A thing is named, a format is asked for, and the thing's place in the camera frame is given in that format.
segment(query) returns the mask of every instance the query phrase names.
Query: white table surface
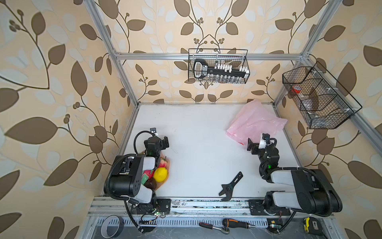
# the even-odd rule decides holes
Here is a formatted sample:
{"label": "white table surface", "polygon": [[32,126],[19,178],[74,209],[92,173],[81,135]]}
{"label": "white table surface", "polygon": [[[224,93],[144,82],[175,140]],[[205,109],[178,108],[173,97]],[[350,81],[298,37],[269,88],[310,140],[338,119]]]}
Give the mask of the white table surface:
{"label": "white table surface", "polygon": [[[233,197],[264,197],[272,190],[294,191],[294,187],[271,184],[259,175],[260,160],[226,136],[225,131],[244,105],[142,105],[125,154],[134,153],[133,140],[142,130],[157,128],[159,137],[168,137],[170,147],[162,153],[170,161],[168,180],[156,191],[158,197],[218,197],[222,184],[230,183],[239,171]],[[274,112],[271,105],[263,105]],[[144,150],[141,134],[137,150]],[[296,167],[297,162],[283,131],[275,136],[280,167]]]}

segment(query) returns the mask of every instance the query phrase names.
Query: red apple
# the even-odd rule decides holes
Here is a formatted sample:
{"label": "red apple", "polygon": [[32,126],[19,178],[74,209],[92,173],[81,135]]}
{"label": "red apple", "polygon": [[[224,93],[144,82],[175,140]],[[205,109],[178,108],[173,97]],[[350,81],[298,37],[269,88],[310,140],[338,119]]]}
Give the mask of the red apple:
{"label": "red apple", "polygon": [[167,165],[167,162],[164,159],[161,158],[158,167],[166,167],[166,165]]}

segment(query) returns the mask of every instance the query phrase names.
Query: black wire mesh shelf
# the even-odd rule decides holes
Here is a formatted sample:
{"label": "black wire mesh shelf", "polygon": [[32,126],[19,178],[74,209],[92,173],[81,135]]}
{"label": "black wire mesh shelf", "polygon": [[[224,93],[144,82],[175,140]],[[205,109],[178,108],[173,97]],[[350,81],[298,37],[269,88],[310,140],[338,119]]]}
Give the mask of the black wire mesh shelf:
{"label": "black wire mesh shelf", "polygon": [[[332,78],[335,87],[327,82]],[[327,69],[317,62],[283,74],[283,85],[310,129],[335,129],[362,105]]]}
{"label": "black wire mesh shelf", "polygon": [[189,81],[245,84],[250,75],[248,50],[188,49]]}

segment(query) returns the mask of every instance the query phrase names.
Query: gray tape roll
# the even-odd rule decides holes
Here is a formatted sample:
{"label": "gray tape roll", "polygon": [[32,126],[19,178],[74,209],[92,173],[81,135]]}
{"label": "gray tape roll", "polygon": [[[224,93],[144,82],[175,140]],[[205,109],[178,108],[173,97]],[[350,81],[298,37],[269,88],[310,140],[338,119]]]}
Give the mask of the gray tape roll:
{"label": "gray tape roll", "polygon": [[[108,227],[109,223],[114,219],[118,220],[118,228],[113,235],[109,235],[109,234],[107,234],[107,227]],[[102,223],[101,235],[104,238],[114,238],[114,237],[119,236],[119,234],[121,234],[122,230],[123,230],[123,218],[120,216],[113,215],[113,216],[109,216],[108,218],[106,218],[104,220],[104,222]]]}

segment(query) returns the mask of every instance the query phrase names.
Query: yellow lemon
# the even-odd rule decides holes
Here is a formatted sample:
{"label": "yellow lemon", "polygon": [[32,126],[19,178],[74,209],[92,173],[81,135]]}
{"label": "yellow lemon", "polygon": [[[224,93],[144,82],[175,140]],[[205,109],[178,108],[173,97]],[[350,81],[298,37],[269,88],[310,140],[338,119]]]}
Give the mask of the yellow lemon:
{"label": "yellow lemon", "polygon": [[167,177],[167,169],[165,167],[159,167],[154,172],[154,179],[157,182],[163,182]]}

